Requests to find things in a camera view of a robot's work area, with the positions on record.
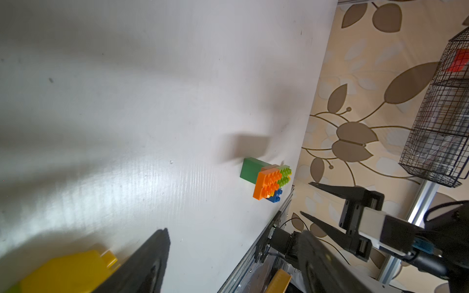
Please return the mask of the lime green lego plate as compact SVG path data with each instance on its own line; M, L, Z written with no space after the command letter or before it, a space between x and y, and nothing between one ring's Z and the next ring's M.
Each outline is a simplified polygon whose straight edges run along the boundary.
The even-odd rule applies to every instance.
M277 184L279 185L280 188L288 184L291 180L291 174L292 174L292 169L287 166L287 165L282 165L280 167L277 167L280 171L280 174L282 175L281 179L278 180Z

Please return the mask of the green lego cube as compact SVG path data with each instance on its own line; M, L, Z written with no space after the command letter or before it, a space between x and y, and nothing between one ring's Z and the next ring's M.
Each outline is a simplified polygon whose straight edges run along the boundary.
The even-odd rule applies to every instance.
M261 171L276 167L277 165L275 164L269 164L254 157L247 157L243 161L240 178L255 184L258 178L258 174Z

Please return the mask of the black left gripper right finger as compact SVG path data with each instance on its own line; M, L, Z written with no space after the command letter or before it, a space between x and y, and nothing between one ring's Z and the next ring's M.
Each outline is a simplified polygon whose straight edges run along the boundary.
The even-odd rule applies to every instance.
M343 263L307 231L298 238L298 261L307 293L399 292Z

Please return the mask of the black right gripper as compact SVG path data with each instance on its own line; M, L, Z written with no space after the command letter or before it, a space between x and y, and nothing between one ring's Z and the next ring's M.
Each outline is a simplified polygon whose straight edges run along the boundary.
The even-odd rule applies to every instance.
M384 194L360 186L331 186L315 182L309 185L345 200L339 222L345 233L300 212L345 251L362 261L369 260L372 248L400 259L416 254L414 244L421 228L382 211Z

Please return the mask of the yellow lego brick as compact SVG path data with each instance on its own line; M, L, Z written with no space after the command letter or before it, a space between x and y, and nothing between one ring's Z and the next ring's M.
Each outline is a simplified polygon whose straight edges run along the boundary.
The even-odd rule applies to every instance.
M8 293L91 293L118 268L111 252L90 250L49 260L11 286Z

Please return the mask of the blue lego brick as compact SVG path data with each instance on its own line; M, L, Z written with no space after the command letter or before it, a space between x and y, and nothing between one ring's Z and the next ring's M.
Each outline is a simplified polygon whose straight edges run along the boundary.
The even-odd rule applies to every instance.
M272 202L272 203L277 203L281 200L281 195L283 194L282 189L277 189L275 190L271 195L269 195L266 200Z

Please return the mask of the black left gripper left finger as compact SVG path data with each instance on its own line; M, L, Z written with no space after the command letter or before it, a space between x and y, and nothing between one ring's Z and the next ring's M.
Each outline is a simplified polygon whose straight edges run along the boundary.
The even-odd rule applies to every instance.
M159 293L167 268L171 241L168 229L157 230L96 293Z

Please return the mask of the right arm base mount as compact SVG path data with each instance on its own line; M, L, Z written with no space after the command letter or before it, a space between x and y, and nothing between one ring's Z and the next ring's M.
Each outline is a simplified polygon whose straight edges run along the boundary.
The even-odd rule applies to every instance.
M264 263L271 249L275 250L283 259L295 269L299 266L299 232L288 233L281 228L282 211L277 211L274 218L261 233L255 244L254 261Z

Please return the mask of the orange lego plate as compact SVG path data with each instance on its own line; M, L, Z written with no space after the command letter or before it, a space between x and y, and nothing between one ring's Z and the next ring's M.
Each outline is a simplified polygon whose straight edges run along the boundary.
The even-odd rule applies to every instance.
M253 198L256 200L268 199L275 195L280 189L278 182L282 174L277 166L261 171L256 179Z

